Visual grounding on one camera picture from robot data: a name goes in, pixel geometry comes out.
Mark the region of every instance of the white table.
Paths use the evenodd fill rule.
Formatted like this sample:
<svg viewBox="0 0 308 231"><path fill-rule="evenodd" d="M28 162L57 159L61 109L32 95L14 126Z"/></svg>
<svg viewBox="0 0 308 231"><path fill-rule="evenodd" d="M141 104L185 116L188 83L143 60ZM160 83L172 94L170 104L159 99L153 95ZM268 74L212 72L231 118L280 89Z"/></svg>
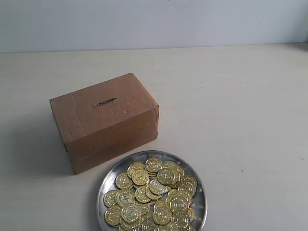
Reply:
<svg viewBox="0 0 308 231"><path fill-rule="evenodd" d="M308 228L308 45L0 55L0 229L99 231L122 155L73 175L49 99L133 72L160 104L157 149L189 162L206 231Z"/></svg>

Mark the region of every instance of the brown cardboard box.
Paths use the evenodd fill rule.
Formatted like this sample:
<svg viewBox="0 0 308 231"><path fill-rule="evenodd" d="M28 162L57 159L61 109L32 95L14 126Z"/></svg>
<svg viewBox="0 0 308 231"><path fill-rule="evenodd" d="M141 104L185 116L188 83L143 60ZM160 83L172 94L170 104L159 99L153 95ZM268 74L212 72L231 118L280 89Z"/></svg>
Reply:
<svg viewBox="0 0 308 231"><path fill-rule="evenodd" d="M50 104L75 173L157 138L159 106L133 73Z"/></svg>

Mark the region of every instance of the metal plate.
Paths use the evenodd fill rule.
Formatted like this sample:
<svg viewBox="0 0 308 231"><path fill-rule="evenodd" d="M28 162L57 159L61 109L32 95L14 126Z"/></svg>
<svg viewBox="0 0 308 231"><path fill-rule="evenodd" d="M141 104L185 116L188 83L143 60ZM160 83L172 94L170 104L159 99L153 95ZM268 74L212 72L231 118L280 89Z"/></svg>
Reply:
<svg viewBox="0 0 308 231"><path fill-rule="evenodd" d="M157 157L161 159L163 162L166 160L173 160L178 165L180 165L184 171L185 175L193 175L198 180L198 187L196 195L193 197L192 207L194 207L196 211L196 219L191 223L191 231L200 231L202 227L204 226L205 220L206 220L206 213L207 213L207 201L206 201L206 195L204 191L203 184L198 176L198 174L193 170L193 168L187 164L184 160L180 159L179 157L170 154L165 153L162 151L143 151L134 153L132 155L129 155L125 157L124 159L120 160L106 175L104 178L101 187L98 192L97 196L97 217L99 220L99 224L101 226L101 229L103 231L117 231L118 228L109 226L104 218L105 212L107 210L107 207L105 206L103 202L103 198L105 193L112 189L118 189L115 185L115 179L117 175L119 175L122 172L127 172L128 167L131 163L136 161L141 161L145 163L145 161L150 157Z"/></svg>

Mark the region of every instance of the stack of coins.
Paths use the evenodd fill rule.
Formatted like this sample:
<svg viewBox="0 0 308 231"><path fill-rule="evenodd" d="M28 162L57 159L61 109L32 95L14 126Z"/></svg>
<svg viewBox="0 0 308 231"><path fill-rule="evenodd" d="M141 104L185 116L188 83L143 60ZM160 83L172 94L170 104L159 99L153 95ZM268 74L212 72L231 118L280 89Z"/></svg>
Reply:
<svg viewBox="0 0 308 231"><path fill-rule="evenodd" d="M119 231L191 231L197 179L174 161L151 157L132 163L104 196L106 222Z"/></svg>

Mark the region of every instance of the plate rim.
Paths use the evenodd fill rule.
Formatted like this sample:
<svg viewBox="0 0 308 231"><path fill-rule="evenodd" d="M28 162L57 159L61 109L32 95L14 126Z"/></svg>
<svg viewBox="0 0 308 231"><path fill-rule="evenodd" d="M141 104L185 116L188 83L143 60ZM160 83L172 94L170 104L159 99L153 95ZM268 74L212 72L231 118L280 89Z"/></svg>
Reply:
<svg viewBox="0 0 308 231"><path fill-rule="evenodd" d="M179 159L180 161L182 161L183 163L185 163L192 171L193 173L198 177L199 181L200 181L200 184L201 184L201 187L202 187L202 190L204 192L204 200L205 200L205 213L204 213L204 216L203 216L203 221L202 221L202 224L199 228L198 231L201 231L203 226L205 225L205 221L206 221L206 218L207 218L207 197L206 197L206 192L205 192L205 188L204 188L204 185L202 183L202 180L201 178L199 177L198 173L196 173L196 171L194 170L194 168L188 164L185 160L183 160L182 158L178 157L177 155L174 155L172 153L168 153L168 152L165 152L165 151L160 151L160 150L144 150L144 151L140 151L140 152L136 152L136 153L132 153L126 157L124 157L123 159L120 159L108 172L107 174L105 175L104 179L102 180L101 182L101 185L100 185L100 188L98 190L98 193L97 193L97 198L96 198L96 216L97 216L97 219L98 219L98 222L100 224L100 228L101 230L103 231L103 227L102 227L102 224L101 224L101 218L100 218L100 215L99 215L99 199L100 199L100 194L101 194L101 191L102 191L102 187L107 179L107 177L112 173L112 171L122 162L122 161L125 161L126 159L130 158L132 155L137 155L137 154L141 154L141 153L164 153L164 154L167 154L167 155L170 155L172 157L175 157L177 159Z"/></svg>

